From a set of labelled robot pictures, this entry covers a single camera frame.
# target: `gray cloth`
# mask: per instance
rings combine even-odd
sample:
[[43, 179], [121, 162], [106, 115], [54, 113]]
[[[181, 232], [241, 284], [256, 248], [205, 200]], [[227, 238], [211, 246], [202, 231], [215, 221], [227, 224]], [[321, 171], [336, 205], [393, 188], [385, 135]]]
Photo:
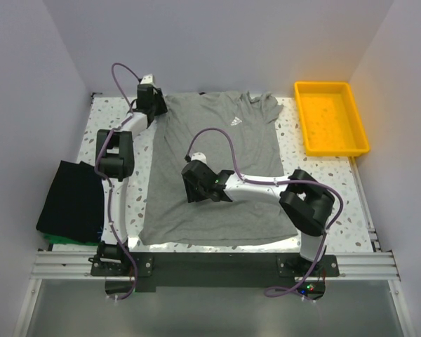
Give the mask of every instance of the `gray cloth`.
[[[253, 201], [187, 203], [180, 174], [193, 136], [203, 128], [222, 128], [234, 141], [242, 173], [282, 176], [274, 120], [281, 111], [276, 98], [249, 93], [181, 93], [166, 96], [168, 113], [158, 120], [149, 177], [147, 210], [140, 238], [143, 244], [180, 242], [205, 246], [256, 245], [296, 235], [279, 206]], [[208, 131], [196, 140], [216, 173], [233, 169], [226, 138]]]

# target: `cable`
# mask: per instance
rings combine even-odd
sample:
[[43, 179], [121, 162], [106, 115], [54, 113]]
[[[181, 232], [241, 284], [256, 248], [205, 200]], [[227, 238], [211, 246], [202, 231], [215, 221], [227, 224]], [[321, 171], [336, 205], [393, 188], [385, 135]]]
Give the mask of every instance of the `cable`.
[[123, 63], [120, 63], [120, 62], [115, 62], [115, 63], [111, 66], [112, 78], [114, 79], [114, 82], [115, 82], [115, 84], [117, 85], [117, 88], [119, 88], [121, 95], [123, 96], [123, 98], [125, 99], [125, 101], [128, 103], [128, 105], [129, 105], [129, 111], [130, 111], [130, 112], [132, 112], [132, 111], [133, 111], [133, 107], [132, 107], [132, 105], [131, 105], [131, 103], [130, 103], [130, 101], [129, 101], [129, 99], [128, 99], [128, 96], [125, 94], [125, 92], [124, 92], [124, 91], [123, 91], [123, 89], [121, 88], [120, 83], [119, 83], [119, 81], [117, 80], [117, 77], [115, 76], [115, 71], [114, 71], [114, 68], [115, 68], [117, 65], [118, 65], [118, 66], [120, 66], [120, 67], [125, 68], [125, 69], [126, 69], [126, 70], [128, 70], [131, 74], [133, 74], [133, 75], [134, 75], [134, 77], [135, 77], [136, 79], [138, 79], [139, 83], [142, 81], [142, 79], [141, 79], [138, 75], [136, 75], [136, 74], [135, 74], [135, 72], [134, 72], [134, 71], [133, 71], [130, 67], [128, 67], [127, 65], [124, 65]]
[[190, 155], [190, 151], [192, 150], [192, 146], [195, 143], [195, 140], [202, 133], [204, 133], [206, 131], [218, 131], [226, 137], [226, 139], [229, 143], [229, 147], [231, 148], [232, 163], [234, 165], [234, 171], [242, 181], [250, 183], [250, 184], [255, 184], [255, 185], [274, 185], [274, 186], [276, 186], [276, 185], [287, 185], [287, 184], [315, 185], [315, 186], [319, 186], [319, 187], [325, 188], [328, 191], [330, 191], [332, 194], [334, 194], [337, 197], [338, 201], [340, 202], [337, 213], [333, 216], [333, 218], [329, 221], [329, 223], [326, 226], [326, 231], [323, 233], [323, 236], [321, 238], [321, 243], [320, 243], [320, 246], [318, 247], [318, 250], [316, 251], [315, 259], [312, 262], [312, 264], [310, 265], [308, 271], [302, 277], [302, 279], [297, 284], [292, 286], [291, 288], [287, 288], [287, 287], [284, 287], [284, 286], [271, 286], [271, 287], [268, 287], [264, 290], [264, 295], [266, 297], [270, 297], [270, 298], [284, 296], [284, 295], [287, 295], [288, 293], [298, 293], [296, 290], [305, 282], [306, 278], [308, 278], [308, 276], [310, 276], [310, 274], [313, 272], [316, 264], [318, 263], [318, 257], [320, 256], [320, 254], [321, 254], [321, 252], [323, 251], [323, 248], [324, 248], [324, 242], [325, 242], [326, 237], [327, 237], [327, 231], [332, 226], [332, 224], [338, 219], [338, 217], [340, 216], [340, 214], [343, 211], [343, 198], [342, 198], [342, 196], [340, 195], [340, 193], [338, 193], [332, 187], [324, 185], [322, 183], [318, 183], [316, 181], [310, 181], [310, 180], [282, 180], [282, 181], [275, 181], [275, 182], [274, 181], [266, 182], [266, 181], [259, 181], [259, 180], [252, 180], [252, 179], [244, 178], [244, 176], [241, 174], [241, 172], [239, 170], [239, 167], [237, 165], [237, 160], [236, 160], [236, 155], [235, 155], [235, 150], [234, 150], [234, 143], [232, 142], [232, 139], [229, 136], [229, 134], [226, 131], [222, 130], [221, 128], [205, 128], [205, 129], [199, 131], [192, 138], [192, 141], [190, 142], [189, 149], [187, 150], [187, 153], [186, 153], [186, 157]]
[[133, 103], [134, 102], [130, 103], [130, 101], [128, 99], [128, 96], [126, 96], [126, 94], [124, 93], [123, 89], [120, 87], [119, 81], [117, 81], [117, 78], [115, 77], [114, 67], [116, 65], [119, 65], [121, 67], [126, 68], [131, 74], [133, 74], [138, 79], [138, 81], [140, 83], [140, 78], [129, 67], [127, 67], [127, 66], [125, 66], [125, 65], [123, 65], [121, 63], [114, 63], [112, 65], [112, 68], [111, 68], [112, 78], [114, 79], [115, 84], [117, 85], [117, 88], [119, 88], [119, 90], [120, 90], [123, 98], [128, 103], [128, 106], [129, 106], [129, 116], [126, 117], [121, 122], [121, 124], [119, 126], [117, 126], [116, 128], [112, 128], [109, 131], [109, 133], [108, 133], [108, 135], [107, 135], [107, 137], [105, 139], [105, 142], [103, 143], [103, 146], [101, 147], [100, 152], [98, 153], [97, 159], [95, 161], [95, 167], [94, 167], [93, 170], [101, 178], [105, 179], [107, 181], [108, 185], [109, 185], [109, 197], [108, 197], [108, 200], [107, 200], [107, 220], [109, 222], [109, 226], [111, 227], [112, 234], [115, 236], [115, 239], [117, 240], [117, 244], [120, 246], [120, 248], [122, 249], [123, 253], [128, 257], [129, 261], [131, 262], [131, 265], [133, 266], [133, 270], [134, 270], [134, 282], [133, 282], [130, 290], [127, 293], [125, 293], [124, 295], [120, 295], [120, 296], [117, 296], [116, 297], [117, 300], [124, 300], [125, 298], [129, 297], [134, 292], [134, 290], [135, 290], [135, 287], [136, 287], [137, 281], [138, 281], [138, 267], [137, 267], [137, 265], [136, 265], [136, 263], [134, 261], [134, 258], [131, 256], [130, 252], [128, 251], [128, 249], [126, 249], [125, 245], [120, 240], [120, 238], [119, 238], [119, 236], [118, 236], [118, 234], [117, 234], [117, 232], [115, 230], [115, 227], [114, 227], [114, 221], [112, 220], [112, 208], [111, 208], [112, 192], [114, 190], [114, 186], [112, 184], [112, 181], [111, 181], [111, 179], [109, 179], [109, 177], [107, 175], [105, 175], [104, 173], [102, 173], [102, 172], [99, 171], [100, 161], [103, 158], [103, 154], [105, 153], [105, 151], [107, 149], [107, 145], [109, 144], [112, 135], [114, 135], [114, 132], [115, 131], [120, 131], [121, 128], [123, 128], [123, 126], [126, 123], [128, 123], [133, 118], [133, 116], [134, 116], [134, 114], [133, 114]]

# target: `white speckled surface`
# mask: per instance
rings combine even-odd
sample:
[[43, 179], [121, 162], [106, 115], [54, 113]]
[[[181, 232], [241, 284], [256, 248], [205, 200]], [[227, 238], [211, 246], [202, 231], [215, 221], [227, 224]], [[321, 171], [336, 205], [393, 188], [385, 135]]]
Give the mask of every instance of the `white speckled surface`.
[[[346, 157], [306, 157], [295, 100], [277, 98], [283, 110], [276, 121], [276, 132], [281, 151], [284, 174], [290, 175], [300, 167], [318, 181], [334, 187], [345, 200], [345, 209], [328, 235], [329, 252], [373, 251], [368, 236], [367, 221], [357, 194], [354, 176]], [[92, 164], [95, 158], [95, 136], [100, 128], [116, 126], [124, 118], [128, 107], [123, 98], [95, 98], [89, 122], [84, 131], [78, 161]], [[187, 244], [156, 244], [144, 246], [138, 238], [143, 226], [150, 166], [152, 162], [152, 141], [156, 122], [134, 140], [135, 169], [130, 178], [127, 193], [126, 227], [131, 251], [187, 251], [187, 252], [286, 252], [299, 251], [300, 236], [262, 246], [214, 247]], [[105, 235], [110, 234], [105, 228]], [[54, 251], [95, 251], [95, 247], [60, 245]]]

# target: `white logo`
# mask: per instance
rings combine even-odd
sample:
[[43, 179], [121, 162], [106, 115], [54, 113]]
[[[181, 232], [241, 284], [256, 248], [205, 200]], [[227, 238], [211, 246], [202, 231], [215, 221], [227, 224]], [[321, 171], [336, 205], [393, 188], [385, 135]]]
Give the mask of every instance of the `white logo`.
[[234, 120], [232, 121], [231, 126], [235, 126], [235, 125], [240, 124], [240, 123], [241, 123], [241, 119], [240, 119], [240, 118], [238, 118], [238, 117], [236, 117], [236, 118], [234, 118]]

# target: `yellow tray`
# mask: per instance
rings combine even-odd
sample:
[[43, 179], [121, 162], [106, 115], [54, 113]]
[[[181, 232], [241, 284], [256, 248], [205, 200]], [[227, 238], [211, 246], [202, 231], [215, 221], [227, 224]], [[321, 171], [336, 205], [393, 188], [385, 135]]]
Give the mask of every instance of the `yellow tray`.
[[346, 82], [295, 82], [307, 156], [357, 157], [370, 150]]

